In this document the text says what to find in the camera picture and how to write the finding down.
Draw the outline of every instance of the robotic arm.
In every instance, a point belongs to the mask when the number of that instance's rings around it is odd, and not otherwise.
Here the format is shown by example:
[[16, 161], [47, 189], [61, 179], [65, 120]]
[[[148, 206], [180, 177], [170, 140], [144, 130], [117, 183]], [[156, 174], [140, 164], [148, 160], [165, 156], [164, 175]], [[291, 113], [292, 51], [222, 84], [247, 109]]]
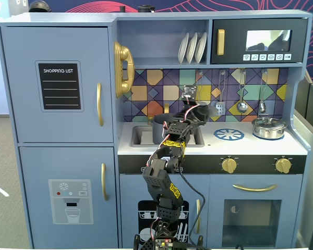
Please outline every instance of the robotic arm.
[[177, 241], [174, 235], [177, 231], [177, 221], [183, 198], [178, 188], [171, 182], [168, 174], [175, 173], [180, 169], [190, 135], [212, 116], [212, 107], [206, 104], [197, 104], [195, 98], [196, 87], [184, 86], [182, 95], [184, 108], [173, 117], [171, 122], [164, 124], [164, 128], [167, 129], [166, 137], [150, 156], [143, 172], [148, 191], [153, 200], [158, 203], [156, 213], [159, 223], [156, 227], [155, 236], [151, 235], [153, 242], [147, 241], [142, 250], [178, 248], [173, 245], [173, 242]]

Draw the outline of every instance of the play kitchen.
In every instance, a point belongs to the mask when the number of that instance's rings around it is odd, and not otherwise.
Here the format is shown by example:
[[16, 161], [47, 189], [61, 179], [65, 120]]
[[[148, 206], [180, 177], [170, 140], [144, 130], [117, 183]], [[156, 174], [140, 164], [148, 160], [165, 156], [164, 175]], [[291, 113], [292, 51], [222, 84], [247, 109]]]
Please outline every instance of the play kitchen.
[[188, 241], [202, 208], [195, 243], [202, 235], [209, 248], [295, 246], [310, 147], [294, 130], [293, 110], [311, 14], [60, 13], [44, 20], [26, 13], [0, 22], [32, 247], [131, 248], [135, 234], [141, 245], [150, 238], [157, 204], [141, 174], [187, 87], [211, 107], [180, 166], [206, 202], [179, 173], [170, 175], [184, 199], [176, 237]]

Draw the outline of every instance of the microwave window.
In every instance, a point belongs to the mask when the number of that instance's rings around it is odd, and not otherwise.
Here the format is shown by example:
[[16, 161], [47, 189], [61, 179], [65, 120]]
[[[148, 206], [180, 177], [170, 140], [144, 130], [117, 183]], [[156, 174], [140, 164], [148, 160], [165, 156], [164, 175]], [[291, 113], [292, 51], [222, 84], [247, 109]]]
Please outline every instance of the microwave window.
[[291, 30], [248, 30], [246, 51], [289, 51]]

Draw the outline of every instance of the microwave handle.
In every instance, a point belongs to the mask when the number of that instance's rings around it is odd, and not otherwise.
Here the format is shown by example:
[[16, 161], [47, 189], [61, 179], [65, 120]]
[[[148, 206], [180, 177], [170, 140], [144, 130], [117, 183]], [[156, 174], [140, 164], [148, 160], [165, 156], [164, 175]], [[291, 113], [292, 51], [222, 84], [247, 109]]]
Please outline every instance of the microwave handle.
[[218, 29], [217, 37], [217, 55], [223, 56], [225, 49], [225, 30]]

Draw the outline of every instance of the gray cabinet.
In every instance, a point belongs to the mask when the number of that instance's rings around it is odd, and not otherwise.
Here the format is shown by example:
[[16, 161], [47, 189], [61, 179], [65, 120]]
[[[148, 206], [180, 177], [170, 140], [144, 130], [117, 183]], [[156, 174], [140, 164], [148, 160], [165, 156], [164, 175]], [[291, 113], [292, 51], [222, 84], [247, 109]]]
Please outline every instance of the gray cabinet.
[[1, 31], [19, 142], [113, 142], [107, 28]]
[[[210, 176], [187, 174], [185, 177], [207, 200], [200, 215], [199, 228], [196, 227], [191, 235], [195, 243], [199, 235], [203, 235], [204, 245], [206, 245]], [[135, 234], [140, 234], [142, 239], [141, 243], [150, 237], [149, 226], [151, 222], [157, 218], [157, 214], [155, 204], [147, 190], [147, 185], [142, 175], [121, 174], [119, 180], [121, 186], [123, 248], [131, 248]], [[171, 180], [179, 189], [185, 201], [180, 215], [177, 238], [181, 241], [186, 241], [197, 215], [197, 200], [200, 200], [200, 204], [202, 204], [203, 201], [202, 198], [184, 182], [179, 174], [171, 174]]]
[[34, 248], [118, 248], [111, 147], [20, 147]]
[[302, 175], [211, 175], [209, 248], [290, 248]]

